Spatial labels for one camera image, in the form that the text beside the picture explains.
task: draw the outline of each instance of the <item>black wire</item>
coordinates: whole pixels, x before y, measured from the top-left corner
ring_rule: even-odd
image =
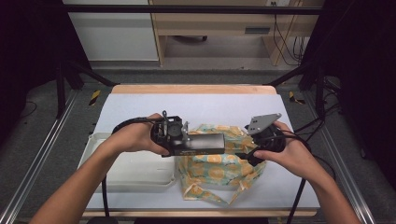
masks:
[[[275,14],[274,16],[275,16],[275,27],[276,27],[276,30],[277,30],[277,32],[279,33],[279,36],[280,36],[280,38],[282,39],[282,42],[283,42],[283,44],[284,44],[286,50],[288,51],[290,57],[291,57],[294,61],[298,62],[298,60],[296,60],[296,58],[294,58],[293,55],[290,53],[290,50],[289,50],[289,48],[288,48],[288,43],[286,43],[286,38],[283,37],[282,33],[280,33],[279,27],[277,26],[276,14]]]
[[[305,141],[309,141],[309,139],[311,139],[311,138],[314,136],[314,134],[323,126],[323,124],[324,124],[324,120],[322,120],[322,121],[320,122],[320,124],[315,128],[315,130],[311,133],[311,135],[309,135],[309,136],[306,138]]]
[[[148,118],[135,118],[135,119],[127,119],[124,122],[120,123],[119,125],[117,125],[114,129],[113,132],[111,134],[116,133],[117,131],[119,131],[121,128],[133,124],[133,123],[144,123],[144,122],[149,122],[154,124],[155,121],[158,121],[161,119],[148,119]],[[106,175],[105,178],[103,178],[102,180],[102,198],[103,198],[103,207],[105,210],[105,215],[106,217],[110,217],[110,212],[108,209],[108,203],[107,203],[107,187],[106,187],[107,183],[106,183]]]
[[[296,37],[294,37],[294,43],[293,43],[293,55],[294,55],[294,58],[296,58],[296,60],[297,60],[297,62],[298,62],[298,65],[300,65],[301,64],[301,62],[303,61],[303,51],[304,51],[304,39],[305,39],[305,37],[304,36],[301,36],[301,40],[300,40],[300,52],[299,53],[296,53],[295,52],[295,48],[296,48],[296,43],[297,43],[297,39],[298,39],[299,37],[298,36],[296,36]]]
[[[30,111],[29,113],[27,113],[27,114],[25,114],[25,115],[22,115],[22,116],[20,116],[20,119],[28,117],[29,115],[33,114],[33,113],[35,112],[35,110],[37,109],[37,104],[36,104],[35,102],[32,102],[32,101],[26,101],[26,104],[33,104],[33,105],[35,106],[35,108],[33,108],[33,110],[32,110],[32,111]]]
[[[318,120],[321,120],[321,118],[316,118],[316,119],[314,119],[314,120],[311,120],[309,123],[305,124],[303,127],[299,128],[299,129],[296,129],[294,132],[295,132],[295,133],[298,133],[298,132],[300,132],[300,131],[306,129],[307,127],[313,125],[313,124],[314,124],[315,122],[317,122]]]
[[[320,128],[323,127],[323,125],[324,125],[324,122],[321,122],[321,123],[319,124]],[[299,133],[298,135],[302,136],[302,135],[308,135],[308,134],[315,134],[315,132],[316,132],[316,131],[310,132],[310,133]]]
[[[296,198],[294,199],[293,206],[290,209],[290,213],[289,213],[289,216],[288,216],[288,221],[286,222],[287,224],[290,224],[291,220],[294,217],[294,213],[297,210],[298,202],[300,201],[301,195],[303,194],[303,189],[304,189],[305,183],[306,183],[306,180],[304,178],[301,178],[301,182],[300,182],[300,186],[299,186],[299,188],[297,190]]]
[[[275,43],[275,46],[276,46],[276,48],[277,48],[277,50],[279,50],[279,53],[280,53],[280,56],[282,56],[282,59],[283,59],[283,61],[285,62],[285,64],[287,64],[287,65],[298,65],[298,64],[292,64],[292,63],[288,63],[287,61],[286,61],[286,59],[285,59],[285,56],[283,55],[283,53],[282,53],[282,50],[280,50],[280,47],[279,47],[279,45],[277,44],[277,42],[276,42],[276,39],[275,39],[275,31],[277,30],[277,21],[276,21],[276,14],[274,15],[274,28],[275,28],[275,30],[274,30],[274,34],[273,34],[273,39],[274,39],[274,43]]]
[[[314,155],[314,154],[312,154],[316,159],[318,159],[318,160],[320,160],[320,161],[323,161],[331,170],[332,170],[332,179],[334,180],[334,181],[336,181],[337,180],[337,176],[336,176],[336,173],[335,173],[335,170],[334,170],[334,168],[332,168],[332,166],[330,165],[330,163],[328,162],[328,161],[326,161],[325,159],[323,159],[323,158],[321,158],[320,156],[317,156],[317,155]]]
[[[105,215],[106,215],[106,217],[110,217],[110,212],[108,210],[108,203],[107,203],[106,176],[102,180],[102,198],[103,198],[103,207],[105,209]]]
[[[329,93],[327,93],[326,95],[323,96],[323,100],[326,100],[327,97],[329,97],[331,95],[336,95],[336,94],[337,94],[336,92],[329,92]]]

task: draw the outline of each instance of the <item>forearm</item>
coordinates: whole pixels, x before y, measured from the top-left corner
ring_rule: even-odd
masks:
[[[329,175],[309,182],[318,196],[327,223],[360,223],[349,202]]]
[[[84,164],[42,205],[31,223],[78,223],[100,182],[119,153],[99,146]]]

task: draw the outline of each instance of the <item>table surface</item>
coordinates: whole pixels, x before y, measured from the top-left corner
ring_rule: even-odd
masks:
[[[281,113],[279,120],[290,126],[282,99],[269,86],[119,85],[108,96],[94,132],[111,132],[112,127],[131,116],[147,116],[162,109],[168,111],[168,116],[183,115],[191,128],[201,122],[241,127],[253,116],[271,113]],[[176,183],[161,192],[108,193],[111,216],[283,217],[289,215],[301,181],[300,177],[268,161],[251,189],[245,190],[232,204],[217,204],[183,200],[178,174],[176,178]],[[213,190],[222,194],[221,197],[230,194],[227,190]],[[101,197],[100,192],[94,193],[85,217],[103,214]],[[313,216],[318,208],[315,192],[307,183],[295,216]]]

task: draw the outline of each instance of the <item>wooden table edge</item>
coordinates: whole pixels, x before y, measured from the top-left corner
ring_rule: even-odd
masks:
[[[120,84],[111,93],[276,94],[276,89],[263,85]]]
[[[295,217],[312,217],[317,213],[317,209],[297,209]],[[288,217],[290,210],[262,209],[262,210],[155,210],[132,211],[132,210],[113,210],[110,212],[112,217]],[[104,211],[85,211],[84,217],[103,216]]]

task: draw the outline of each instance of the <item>aluminum rail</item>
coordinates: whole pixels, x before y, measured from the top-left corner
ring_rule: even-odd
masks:
[[[14,222],[18,213],[23,206],[24,201],[26,200],[35,180],[38,177],[38,174],[41,171],[41,168],[46,161],[46,158],[50,154],[52,147],[64,126],[65,121],[67,120],[70,111],[76,101],[78,95],[78,91],[71,91],[71,94],[66,102],[66,109],[60,118],[56,119],[52,125],[47,138],[45,139],[43,145],[38,150],[35,159],[33,160],[29,170],[24,176],[22,182],[20,183],[17,191],[14,193],[11,201],[8,203],[6,209],[2,212],[0,216],[0,224],[11,224]]]
[[[41,9],[66,12],[94,13],[209,13],[209,14],[276,14],[321,15],[339,12],[322,7],[238,7],[238,6],[182,6],[182,5],[37,5]]]
[[[307,92],[303,92],[304,98],[306,99],[308,106],[316,119],[318,117],[315,107],[314,107],[314,99],[312,97],[312,94],[308,94]],[[341,154],[335,145],[334,141],[332,140],[332,137],[329,133],[329,130],[326,128],[326,125],[323,125],[323,127],[320,129],[320,132],[322,134],[322,137],[324,139],[324,143],[327,145],[327,149],[330,158],[332,159],[332,164],[335,170],[337,171],[337,174],[339,176],[339,179],[345,188],[346,195],[352,204],[353,209],[355,210],[356,215],[359,217],[361,220],[361,223],[364,224],[375,224],[374,217],[364,200],[363,196],[361,195],[361,191],[358,188],[358,185],[356,184],[355,180],[353,179],[352,173],[349,172],[349,169],[347,168],[346,163],[344,162],[343,158],[341,157]]]

